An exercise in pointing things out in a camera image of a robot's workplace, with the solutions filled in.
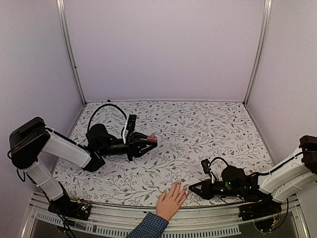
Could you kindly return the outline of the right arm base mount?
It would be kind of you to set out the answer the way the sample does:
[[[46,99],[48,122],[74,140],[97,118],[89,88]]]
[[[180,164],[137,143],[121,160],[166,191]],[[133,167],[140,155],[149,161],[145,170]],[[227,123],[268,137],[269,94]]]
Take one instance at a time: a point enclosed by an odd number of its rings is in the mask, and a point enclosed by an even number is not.
[[[275,202],[269,197],[263,198],[258,202],[241,205],[238,217],[242,221],[249,221],[270,216],[268,219],[259,220],[254,223],[259,232],[268,233],[273,231],[275,225],[279,222],[281,211],[281,203]]]

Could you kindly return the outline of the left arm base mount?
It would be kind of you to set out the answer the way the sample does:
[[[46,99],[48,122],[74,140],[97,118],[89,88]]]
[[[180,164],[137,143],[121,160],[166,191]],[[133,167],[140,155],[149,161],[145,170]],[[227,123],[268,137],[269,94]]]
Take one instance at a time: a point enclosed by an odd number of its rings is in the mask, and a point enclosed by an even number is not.
[[[79,220],[87,221],[91,212],[91,203],[84,199],[73,201],[69,198],[65,188],[61,185],[63,194],[57,200],[50,200],[48,211]]]

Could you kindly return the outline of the pink nail polish bottle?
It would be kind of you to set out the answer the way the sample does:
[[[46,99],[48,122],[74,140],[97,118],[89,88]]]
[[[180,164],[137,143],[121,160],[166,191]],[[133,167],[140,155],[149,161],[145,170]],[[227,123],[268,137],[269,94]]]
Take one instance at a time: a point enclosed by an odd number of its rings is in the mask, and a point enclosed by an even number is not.
[[[158,139],[157,139],[157,137],[155,136],[155,134],[152,133],[151,135],[148,135],[147,141],[152,142],[152,143],[157,143],[157,142],[158,142]]]

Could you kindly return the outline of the person's bare hand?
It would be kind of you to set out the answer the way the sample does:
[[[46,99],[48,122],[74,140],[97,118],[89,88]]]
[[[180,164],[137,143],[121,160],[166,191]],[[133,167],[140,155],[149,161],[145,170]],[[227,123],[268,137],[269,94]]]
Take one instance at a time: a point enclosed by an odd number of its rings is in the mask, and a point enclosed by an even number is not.
[[[176,182],[167,192],[164,191],[156,205],[156,215],[170,221],[183,205],[188,196],[186,188],[181,189],[181,182]]]

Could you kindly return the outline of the blue checked sleeve forearm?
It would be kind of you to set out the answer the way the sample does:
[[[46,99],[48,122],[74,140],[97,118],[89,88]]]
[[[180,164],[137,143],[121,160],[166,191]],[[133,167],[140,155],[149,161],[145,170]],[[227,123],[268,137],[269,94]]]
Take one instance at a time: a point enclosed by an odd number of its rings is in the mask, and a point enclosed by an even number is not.
[[[153,213],[148,213],[143,221],[128,234],[127,238],[160,238],[169,222]]]

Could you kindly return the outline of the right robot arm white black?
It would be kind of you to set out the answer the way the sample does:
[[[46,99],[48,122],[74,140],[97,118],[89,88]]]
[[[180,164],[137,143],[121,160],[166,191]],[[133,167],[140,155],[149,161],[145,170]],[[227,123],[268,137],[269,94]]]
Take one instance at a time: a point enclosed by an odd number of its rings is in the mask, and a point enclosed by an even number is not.
[[[317,179],[317,139],[305,135],[300,145],[282,162],[264,173],[245,174],[242,168],[227,165],[218,180],[211,170],[212,161],[201,161],[209,179],[189,186],[189,190],[205,200],[214,196],[236,196],[245,201],[259,202],[256,212],[267,216],[290,195]]]

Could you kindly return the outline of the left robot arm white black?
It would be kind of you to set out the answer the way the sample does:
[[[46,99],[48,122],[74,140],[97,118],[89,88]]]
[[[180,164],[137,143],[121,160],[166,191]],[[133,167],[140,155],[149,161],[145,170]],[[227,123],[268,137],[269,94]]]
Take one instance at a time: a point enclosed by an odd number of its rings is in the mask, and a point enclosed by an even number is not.
[[[127,155],[129,161],[140,158],[158,145],[154,134],[135,132],[135,115],[130,115],[123,129],[123,138],[108,133],[106,126],[98,123],[86,133],[87,146],[48,128],[41,117],[35,117],[13,131],[9,136],[10,150],[7,156],[13,165],[32,179],[55,208],[63,215],[70,215],[73,203],[62,185],[39,162],[40,153],[48,153],[67,160],[88,172],[95,172],[104,164],[104,157]]]

